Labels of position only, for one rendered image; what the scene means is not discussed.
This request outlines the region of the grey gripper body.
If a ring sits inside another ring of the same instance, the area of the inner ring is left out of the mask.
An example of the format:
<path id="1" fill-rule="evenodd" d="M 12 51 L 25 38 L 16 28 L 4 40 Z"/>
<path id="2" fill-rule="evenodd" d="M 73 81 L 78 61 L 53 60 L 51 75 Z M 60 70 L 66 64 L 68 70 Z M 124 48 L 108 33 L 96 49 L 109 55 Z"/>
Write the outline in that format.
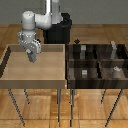
<path id="1" fill-rule="evenodd" d="M 29 61 L 35 62 L 36 55 L 41 52 L 41 43 L 36 39 L 33 39 L 31 42 L 27 42 L 20 38 L 19 44 L 23 46 L 25 52 L 28 55 Z"/>

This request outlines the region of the tall grey carton shape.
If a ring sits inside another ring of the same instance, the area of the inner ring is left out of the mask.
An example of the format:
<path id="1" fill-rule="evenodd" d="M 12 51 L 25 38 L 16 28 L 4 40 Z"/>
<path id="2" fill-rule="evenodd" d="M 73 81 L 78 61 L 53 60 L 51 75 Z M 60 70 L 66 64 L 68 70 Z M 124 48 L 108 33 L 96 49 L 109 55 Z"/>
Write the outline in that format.
<path id="1" fill-rule="evenodd" d="M 81 45 L 80 59 L 85 59 L 86 45 Z"/>

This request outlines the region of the dark wooden compartment bin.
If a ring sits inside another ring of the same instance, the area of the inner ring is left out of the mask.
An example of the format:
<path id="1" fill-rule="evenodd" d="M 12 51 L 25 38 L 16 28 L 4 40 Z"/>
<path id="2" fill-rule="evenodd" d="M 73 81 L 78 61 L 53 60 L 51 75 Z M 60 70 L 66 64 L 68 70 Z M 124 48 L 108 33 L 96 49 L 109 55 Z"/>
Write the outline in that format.
<path id="1" fill-rule="evenodd" d="M 80 59 L 81 45 L 86 45 L 85 59 Z M 128 89 L 128 50 L 116 45 L 111 59 L 111 44 L 68 44 L 66 46 L 66 79 L 69 89 Z M 120 78 L 113 77 L 113 68 L 121 68 Z M 87 77 L 82 77 L 87 70 Z"/>

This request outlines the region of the light wooden bin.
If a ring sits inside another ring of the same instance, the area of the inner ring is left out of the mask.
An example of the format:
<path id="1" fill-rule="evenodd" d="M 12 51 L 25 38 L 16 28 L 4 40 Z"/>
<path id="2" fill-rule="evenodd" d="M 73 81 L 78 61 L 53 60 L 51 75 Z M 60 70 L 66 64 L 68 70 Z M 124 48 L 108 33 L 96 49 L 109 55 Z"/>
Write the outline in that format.
<path id="1" fill-rule="evenodd" d="M 21 45 L 7 45 L 0 58 L 0 89 L 64 89 L 65 46 L 43 44 L 30 62 Z"/>

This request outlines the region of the thin metal bin leg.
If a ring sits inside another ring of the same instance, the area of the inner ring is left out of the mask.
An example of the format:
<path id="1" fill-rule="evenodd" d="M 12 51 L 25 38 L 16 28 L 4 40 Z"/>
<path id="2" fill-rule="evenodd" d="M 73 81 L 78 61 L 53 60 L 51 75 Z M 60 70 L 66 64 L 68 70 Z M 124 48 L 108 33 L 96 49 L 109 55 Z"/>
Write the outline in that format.
<path id="1" fill-rule="evenodd" d="M 115 103 L 113 104 L 113 107 L 112 107 L 112 109 L 111 109 L 111 111 L 109 113 L 109 116 L 108 116 L 107 120 L 106 120 L 105 127 L 108 126 L 108 124 L 109 124 L 109 122 L 111 120 L 112 114 L 114 113 L 114 111 L 115 111 L 115 109 L 117 107 L 117 104 L 118 104 L 118 102 L 119 102 L 119 100 L 121 98 L 122 93 L 123 93 L 123 89 L 120 90 L 120 92 L 119 92 L 119 94 L 117 96 L 117 99 L 115 100 Z"/>
<path id="2" fill-rule="evenodd" d="M 61 89 L 57 89 L 58 123 L 59 123 L 59 127 L 60 127 L 60 103 L 61 103 Z"/>
<path id="3" fill-rule="evenodd" d="M 75 89 L 70 89 L 70 103 L 71 103 L 70 127 L 72 127 L 72 120 L 73 120 L 74 95 L 75 95 Z"/>
<path id="4" fill-rule="evenodd" d="M 16 100 L 15 100 L 15 97 L 14 97 L 14 95 L 13 95 L 12 90 L 11 90 L 11 89 L 8 89 L 8 93 L 9 93 L 9 95 L 10 95 L 10 97 L 11 97 L 11 100 L 12 100 L 12 102 L 13 102 L 13 105 L 15 106 L 15 109 L 16 109 L 16 112 L 17 112 L 17 114 L 18 114 L 18 116 L 19 116 L 19 119 L 20 119 L 20 121 L 22 122 L 22 125 L 25 127 L 24 119 L 23 119 L 23 117 L 22 117 L 22 115 L 21 115 L 21 112 L 20 112 L 20 110 L 19 110 L 19 107 L 18 107 L 18 105 L 17 105 L 17 102 L 16 102 Z"/>
<path id="5" fill-rule="evenodd" d="M 105 95 L 106 95 L 106 92 L 107 92 L 108 89 L 105 89 L 103 94 L 102 94 L 102 98 L 101 98 L 101 104 L 103 103 L 104 101 L 104 98 L 105 98 Z"/>
<path id="6" fill-rule="evenodd" d="M 25 94 L 25 97 L 26 97 L 27 103 L 28 103 L 28 104 L 30 104 L 30 100 L 29 100 L 29 98 L 28 98 L 27 89 L 24 89 L 24 94 Z"/>

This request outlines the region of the small grey box shape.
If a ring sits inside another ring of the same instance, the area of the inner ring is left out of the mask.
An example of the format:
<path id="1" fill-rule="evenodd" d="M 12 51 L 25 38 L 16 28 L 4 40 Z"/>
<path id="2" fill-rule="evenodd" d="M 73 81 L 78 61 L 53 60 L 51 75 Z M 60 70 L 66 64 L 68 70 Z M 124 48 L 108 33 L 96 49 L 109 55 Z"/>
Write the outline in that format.
<path id="1" fill-rule="evenodd" d="M 82 70 L 82 77 L 83 78 L 86 78 L 87 77 L 87 70 Z"/>

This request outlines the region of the tall grey bottle shape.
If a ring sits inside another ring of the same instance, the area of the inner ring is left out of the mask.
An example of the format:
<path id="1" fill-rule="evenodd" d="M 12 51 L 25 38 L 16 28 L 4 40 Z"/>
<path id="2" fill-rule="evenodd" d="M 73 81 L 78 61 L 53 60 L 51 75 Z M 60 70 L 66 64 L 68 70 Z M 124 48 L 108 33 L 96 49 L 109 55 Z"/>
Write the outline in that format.
<path id="1" fill-rule="evenodd" d="M 111 45 L 112 45 L 111 59 L 114 59 L 115 55 L 116 55 L 117 47 L 116 47 L 116 43 L 114 41 L 111 41 Z"/>

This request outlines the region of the small grey round shape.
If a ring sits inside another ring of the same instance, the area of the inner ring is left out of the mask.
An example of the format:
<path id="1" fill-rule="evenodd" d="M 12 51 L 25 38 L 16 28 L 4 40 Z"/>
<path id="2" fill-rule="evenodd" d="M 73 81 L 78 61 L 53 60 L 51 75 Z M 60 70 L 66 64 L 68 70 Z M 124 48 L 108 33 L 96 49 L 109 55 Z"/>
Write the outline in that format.
<path id="1" fill-rule="evenodd" d="M 115 66 L 113 68 L 113 77 L 114 78 L 120 78 L 121 68 Z"/>

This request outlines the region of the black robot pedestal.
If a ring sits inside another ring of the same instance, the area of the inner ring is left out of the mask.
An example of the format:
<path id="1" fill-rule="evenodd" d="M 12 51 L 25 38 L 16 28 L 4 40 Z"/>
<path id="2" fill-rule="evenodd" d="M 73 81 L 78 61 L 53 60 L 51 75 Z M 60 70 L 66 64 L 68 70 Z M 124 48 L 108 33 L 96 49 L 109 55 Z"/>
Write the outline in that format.
<path id="1" fill-rule="evenodd" d="M 63 20 L 53 24 L 48 30 L 43 31 L 45 44 L 68 44 L 70 42 L 70 29 L 72 20 L 68 13 L 61 14 Z"/>

